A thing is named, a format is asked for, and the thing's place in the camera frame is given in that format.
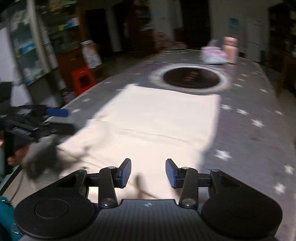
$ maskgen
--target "round hot pot burner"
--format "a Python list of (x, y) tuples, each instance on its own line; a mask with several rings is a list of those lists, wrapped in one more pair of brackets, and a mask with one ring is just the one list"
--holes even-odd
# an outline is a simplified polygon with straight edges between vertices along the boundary
[(227, 89), (230, 77), (221, 70), (198, 64), (169, 64), (150, 75), (150, 80), (167, 89), (210, 93)]

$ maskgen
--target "white towel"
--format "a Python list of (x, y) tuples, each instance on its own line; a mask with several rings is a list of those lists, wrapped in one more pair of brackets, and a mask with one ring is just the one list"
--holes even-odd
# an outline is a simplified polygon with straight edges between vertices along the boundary
[[(197, 96), (128, 85), (76, 135), (59, 145), (60, 156), (74, 163), (61, 177), (77, 170), (99, 172), (132, 161), (122, 198), (176, 199), (165, 174), (165, 161), (199, 169), (216, 133), (219, 95)], [(89, 199), (97, 202), (97, 189)]]

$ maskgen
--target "person's hand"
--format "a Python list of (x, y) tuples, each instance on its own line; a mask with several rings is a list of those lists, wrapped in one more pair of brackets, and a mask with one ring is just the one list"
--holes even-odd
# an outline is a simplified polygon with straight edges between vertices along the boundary
[(4, 132), (0, 131), (0, 147), (4, 145)]
[[(0, 131), (0, 147), (2, 147), (3, 145), (4, 145), (4, 132)], [(11, 166), (20, 165), (22, 163), (22, 160), (26, 156), (30, 145), (31, 143), (27, 143), (26, 145), (21, 147), (19, 150), (17, 150), (14, 156), (11, 156), (7, 159), (8, 164)]]
[(21, 147), (20, 149), (18, 149), (15, 152), (14, 156), (11, 156), (7, 159), (8, 165), (11, 166), (18, 166), (22, 163), (22, 160), (24, 159), (24, 157), (26, 156), (29, 147), (30, 147), (31, 143), (27, 143), (26, 145), (24, 145), (23, 147)]

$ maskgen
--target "red stool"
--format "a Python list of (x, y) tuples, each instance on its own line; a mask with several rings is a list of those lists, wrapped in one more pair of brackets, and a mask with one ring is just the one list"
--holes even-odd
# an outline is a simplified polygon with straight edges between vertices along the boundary
[(76, 96), (93, 87), (96, 82), (92, 72), (87, 67), (76, 69), (71, 72)]

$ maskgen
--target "pink bottle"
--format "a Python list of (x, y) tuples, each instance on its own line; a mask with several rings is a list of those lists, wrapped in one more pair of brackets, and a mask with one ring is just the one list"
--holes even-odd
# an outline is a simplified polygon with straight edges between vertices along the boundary
[(224, 37), (223, 50), (227, 54), (227, 62), (235, 64), (237, 62), (237, 55), (239, 49), (237, 48), (237, 39), (231, 37)]

